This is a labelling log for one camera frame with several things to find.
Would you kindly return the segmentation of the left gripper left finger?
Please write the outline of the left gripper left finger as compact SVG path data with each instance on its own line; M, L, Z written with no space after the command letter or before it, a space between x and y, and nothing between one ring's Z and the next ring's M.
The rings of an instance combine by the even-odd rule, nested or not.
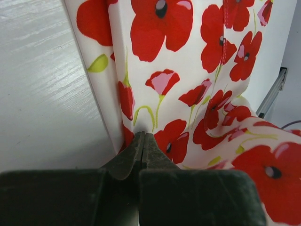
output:
M145 133L98 169L13 170L0 175L3 226L136 226Z

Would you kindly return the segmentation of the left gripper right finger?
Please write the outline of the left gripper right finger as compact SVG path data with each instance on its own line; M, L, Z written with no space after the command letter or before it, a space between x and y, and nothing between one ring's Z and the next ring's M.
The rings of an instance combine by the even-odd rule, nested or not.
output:
M143 143L139 173L142 226L265 226L254 182L239 170L181 170L153 134Z

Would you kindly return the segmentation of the red poppy print skirt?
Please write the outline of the red poppy print skirt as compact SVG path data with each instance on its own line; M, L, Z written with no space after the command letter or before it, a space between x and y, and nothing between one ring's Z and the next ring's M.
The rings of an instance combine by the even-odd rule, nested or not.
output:
M115 152L153 133L181 169L254 180L268 225L301 223L301 132L261 119L242 96L271 0L67 0Z

